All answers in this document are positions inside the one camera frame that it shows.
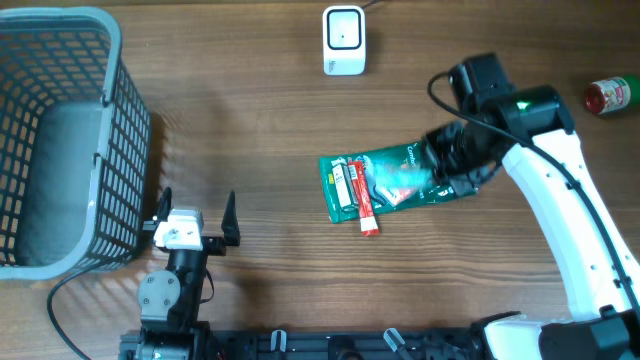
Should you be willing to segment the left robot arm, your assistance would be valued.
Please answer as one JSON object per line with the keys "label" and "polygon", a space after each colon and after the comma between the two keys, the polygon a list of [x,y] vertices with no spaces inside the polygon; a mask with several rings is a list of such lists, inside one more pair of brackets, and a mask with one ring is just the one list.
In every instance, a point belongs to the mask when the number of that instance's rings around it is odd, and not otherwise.
{"label": "left robot arm", "polygon": [[171,205],[166,188],[156,214],[143,223],[152,244],[168,254],[164,269],[148,274],[137,291],[141,329],[121,337],[121,359],[224,359],[224,350],[210,324],[198,319],[199,308],[210,301],[203,297],[205,283],[212,283],[207,269],[211,256],[224,256],[240,245],[236,196],[229,194],[220,236],[206,236],[202,211]]}

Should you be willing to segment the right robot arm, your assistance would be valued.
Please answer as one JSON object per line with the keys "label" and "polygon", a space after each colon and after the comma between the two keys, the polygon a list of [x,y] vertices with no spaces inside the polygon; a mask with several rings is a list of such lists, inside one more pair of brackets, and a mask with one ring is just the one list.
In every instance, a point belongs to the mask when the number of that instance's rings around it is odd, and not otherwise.
{"label": "right robot arm", "polygon": [[494,54],[444,73],[454,121],[424,136],[435,182],[478,187],[504,170],[528,201],[560,270],[567,320],[520,312],[471,327],[479,359],[635,359],[639,355],[639,264],[587,170],[573,118],[559,93],[519,90]]}

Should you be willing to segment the green lid plastic jar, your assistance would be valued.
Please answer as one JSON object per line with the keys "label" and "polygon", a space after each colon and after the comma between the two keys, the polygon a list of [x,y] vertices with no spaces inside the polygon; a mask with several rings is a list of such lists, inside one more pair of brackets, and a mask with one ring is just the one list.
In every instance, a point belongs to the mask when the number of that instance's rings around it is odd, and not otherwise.
{"label": "green lid plastic jar", "polygon": [[595,115],[639,105],[639,77],[624,75],[594,81],[585,90],[586,108]]}

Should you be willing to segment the red toothpaste tube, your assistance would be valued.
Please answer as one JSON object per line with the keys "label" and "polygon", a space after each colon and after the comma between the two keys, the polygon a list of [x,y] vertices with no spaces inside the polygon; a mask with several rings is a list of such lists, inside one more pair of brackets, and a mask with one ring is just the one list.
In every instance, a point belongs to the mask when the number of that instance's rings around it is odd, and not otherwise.
{"label": "red toothpaste tube", "polygon": [[378,235],[379,228],[368,191],[364,165],[361,161],[352,161],[348,163],[348,168],[358,197],[361,233],[363,236]]}

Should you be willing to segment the green 3M gloves package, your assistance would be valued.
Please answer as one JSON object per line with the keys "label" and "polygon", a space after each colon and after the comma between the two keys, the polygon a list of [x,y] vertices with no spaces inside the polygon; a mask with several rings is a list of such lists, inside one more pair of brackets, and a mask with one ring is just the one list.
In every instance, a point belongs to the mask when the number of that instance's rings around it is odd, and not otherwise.
{"label": "green 3M gloves package", "polygon": [[345,165],[348,161],[363,163],[375,215],[446,203],[477,193],[477,188],[456,192],[454,186],[447,181],[440,185],[423,185],[419,189],[388,188],[377,185],[377,179],[382,170],[413,168],[418,166],[421,160],[418,142],[362,153],[321,157],[318,160],[318,166],[331,222],[336,224],[359,218],[355,188],[352,184],[344,184],[344,179],[351,177],[349,171],[334,170],[336,166]]}

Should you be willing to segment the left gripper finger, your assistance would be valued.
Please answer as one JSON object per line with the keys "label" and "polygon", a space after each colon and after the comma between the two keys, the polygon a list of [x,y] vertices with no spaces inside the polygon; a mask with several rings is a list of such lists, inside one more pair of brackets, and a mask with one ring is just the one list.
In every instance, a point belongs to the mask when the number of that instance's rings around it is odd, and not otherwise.
{"label": "left gripper finger", "polygon": [[229,194],[221,222],[221,230],[227,246],[240,245],[241,234],[236,214],[236,194],[234,191],[231,191]]}
{"label": "left gripper finger", "polygon": [[172,208],[171,202],[172,190],[170,187],[166,187],[157,202],[156,211],[152,217],[152,220],[154,222],[159,223],[161,221],[165,221],[168,218]]}

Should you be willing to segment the red white small packet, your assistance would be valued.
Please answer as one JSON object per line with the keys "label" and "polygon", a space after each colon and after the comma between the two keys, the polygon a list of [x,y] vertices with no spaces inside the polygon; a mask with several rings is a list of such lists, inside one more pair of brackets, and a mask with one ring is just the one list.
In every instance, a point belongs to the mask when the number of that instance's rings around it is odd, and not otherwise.
{"label": "red white small packet", "polygon": [[412,197],[417,190],[415,188],[387,188],[384,186],[376,186],[376,191],[381,195],[392,207],[398,206],[400,203]]}

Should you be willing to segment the light green wipes packet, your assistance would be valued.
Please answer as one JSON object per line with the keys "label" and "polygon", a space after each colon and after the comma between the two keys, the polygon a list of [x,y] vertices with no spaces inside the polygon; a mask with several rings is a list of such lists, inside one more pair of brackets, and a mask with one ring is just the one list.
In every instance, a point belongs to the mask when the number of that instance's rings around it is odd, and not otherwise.
{"label": "light green wipes packet", "polygon": [[377,185],[387,188],[422,190],[433,184],[432,170],[416,166],[401,167],[388,163],[375,163],[373,175]]}

